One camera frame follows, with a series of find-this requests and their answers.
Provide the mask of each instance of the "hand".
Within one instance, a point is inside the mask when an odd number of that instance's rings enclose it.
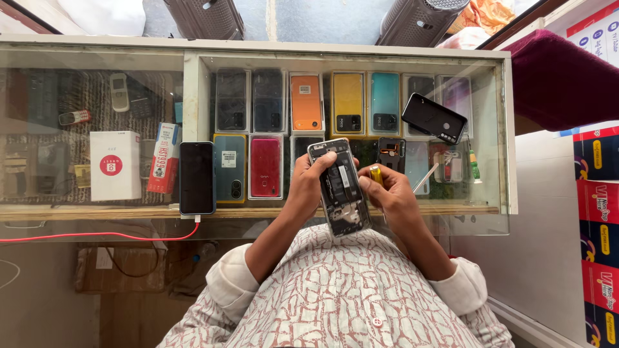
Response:
[[[384,187],[369,178],[370,167],[375,165],[381,169]],[[406,175],[374,164],[359,170],[359,185],[370,198],[370,203],[383,212],[389,228],[396,235],[410,231],[413,224],[421,221],[419,205]]]

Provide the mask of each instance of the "maroon cloth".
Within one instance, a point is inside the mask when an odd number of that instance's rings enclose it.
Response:
[[[549,131],[619,120],[619,69],[564,38],[538,29],[511,52],[514,111]]]

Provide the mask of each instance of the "shirt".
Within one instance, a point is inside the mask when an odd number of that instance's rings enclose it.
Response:
[[[230,250],[207,287],[159,348],[514,347],[488,305],[479,267],[428,281],[395,244],[374,231],[336,238],[318,225],[298,232],[259,285],[251,244]]]

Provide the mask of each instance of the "red box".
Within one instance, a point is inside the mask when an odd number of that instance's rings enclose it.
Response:
[[[146,191],[172,193],[174,190],[181,138],[181,128],[177,124],[159,124],[155,153],[150,168],[149,185],[146,187]]]

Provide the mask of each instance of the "barcode label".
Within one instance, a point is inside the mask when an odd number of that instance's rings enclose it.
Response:
[[[222,151],[222,168],[236,168],[236,151]]]
[[[349,188],[350,181],[348,180],[348,174],[346,173],[346,167],[341,165],[337,168],[340,170],[340,176],[342,177],[342,184],[344,184],[344,188]]]

